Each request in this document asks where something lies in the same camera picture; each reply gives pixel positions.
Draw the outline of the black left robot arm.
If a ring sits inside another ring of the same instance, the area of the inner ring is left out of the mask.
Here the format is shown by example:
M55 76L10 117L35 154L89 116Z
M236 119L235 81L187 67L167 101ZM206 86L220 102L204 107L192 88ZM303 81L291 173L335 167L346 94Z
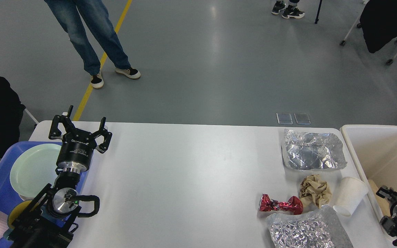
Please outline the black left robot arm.
M105 127L88 132L76 128L70 119L73 106L66 115L55 115L49 131L51 140L60 139L57 178L47 184L19 213L12 210L5 236L12 248L66 248L79 227L76 218L89 218L100 209L100 199L79 195L76 187L81 174L90 168L93 151L107 151L112 133Z

